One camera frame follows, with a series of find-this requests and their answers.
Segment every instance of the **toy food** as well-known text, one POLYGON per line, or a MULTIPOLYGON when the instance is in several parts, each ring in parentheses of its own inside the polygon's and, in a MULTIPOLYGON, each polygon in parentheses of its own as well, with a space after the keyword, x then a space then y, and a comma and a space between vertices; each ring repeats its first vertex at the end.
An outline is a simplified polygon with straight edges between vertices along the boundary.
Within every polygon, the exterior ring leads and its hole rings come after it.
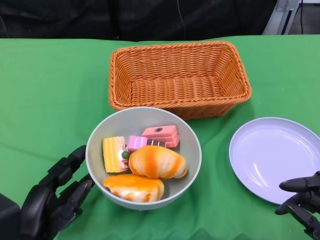
POLYGON ((142 136, 129 136, 128 152, 132 153, 137 149, 147 145, 147 138, 142 136))
POLYGON ((146 141, 147 145, 152 145, 152 146, 161 146, 161 147, 166 147, 166 143, 164 141, 158 141, 154 140, 152 138, 149 138, 148 141, 146 141))
POLYGON ((175 125, 148 127, 144 130, 142 136, 165 142, 167 148, 176 147, 180 141, 178 129, 175 125))
POLYGON ((159 179, 150 179, 133 174, 107 177, 102 185, 119 198, 138 203, 159 201, 164 194, 164 184, 159 179))
POLYGON ((180 154, 162 146, 143 146, 129 158, 133 174, 150 179, 182 178, 188 170, 186 160, 180 154))
POLYGON ((128 159, 123 159, 126 151, 125 137, 115 136, 102 139, 104 167, 107 173, 121 173, 128 170, 128 159))

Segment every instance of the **toy croissant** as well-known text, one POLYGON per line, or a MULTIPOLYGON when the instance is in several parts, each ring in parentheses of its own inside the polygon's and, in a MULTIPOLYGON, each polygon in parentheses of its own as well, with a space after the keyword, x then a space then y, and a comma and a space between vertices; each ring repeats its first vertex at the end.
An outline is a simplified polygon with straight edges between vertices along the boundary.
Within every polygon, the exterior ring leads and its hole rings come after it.
POLYGON ((102 185, 119 198, 138 203, 159 201, 164 194, 164 184, 160 179, 150 179, 133 174, 107 177, 102 185))
POLYGON ((147 145, 130 155, 129 168, 137 176, 150 179, 182 178, 188 171, 186 160, 180 154, 162 147, 147 145))

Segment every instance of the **green tablecloth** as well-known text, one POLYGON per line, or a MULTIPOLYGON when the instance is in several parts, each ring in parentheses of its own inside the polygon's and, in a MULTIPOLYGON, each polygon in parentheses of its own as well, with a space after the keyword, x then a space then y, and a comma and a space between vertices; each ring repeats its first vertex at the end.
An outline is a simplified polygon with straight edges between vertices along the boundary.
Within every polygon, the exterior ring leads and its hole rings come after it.
MULTIPOLYGON (((229 142, 244 123, 288 118, 320 134, 320 35, 239 36, 252 98, 219 118, 190 120, 202 147, 193 185, 152 211, 123 208, 93 188, 82 216, 58 240, 303 240, 303 227, 249 192, 234 175, 229 142)), ((155 42, 0 40, 0 192, 22 205, 61 157, 86 144, 114 110, 109 56, 155 42)), ((87 173, 85 164, 75 179, 87 173)))

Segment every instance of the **orange wicker basket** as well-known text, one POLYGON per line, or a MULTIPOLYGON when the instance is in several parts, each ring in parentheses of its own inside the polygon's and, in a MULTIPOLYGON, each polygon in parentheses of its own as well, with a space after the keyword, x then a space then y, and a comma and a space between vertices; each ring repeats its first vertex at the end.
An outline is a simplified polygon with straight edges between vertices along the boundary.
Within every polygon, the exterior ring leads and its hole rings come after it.
POLYGON ((229 42, 127 47, 110 57, 109 103, 117 111, 145 106, 183 119, 222 116, 251 93, 229 42))

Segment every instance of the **light purple plate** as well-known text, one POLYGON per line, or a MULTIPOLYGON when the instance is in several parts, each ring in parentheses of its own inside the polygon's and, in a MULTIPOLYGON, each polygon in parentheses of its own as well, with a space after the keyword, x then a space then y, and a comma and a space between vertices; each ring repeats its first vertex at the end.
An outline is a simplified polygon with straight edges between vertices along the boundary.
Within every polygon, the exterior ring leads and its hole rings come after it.
POLYGON ((282 204, 294 193, 281 190, 281 182, 320 170, 320 138, 291 120, 258 118, 235 132, 229 158, 234 173, 251 192, 282 204))

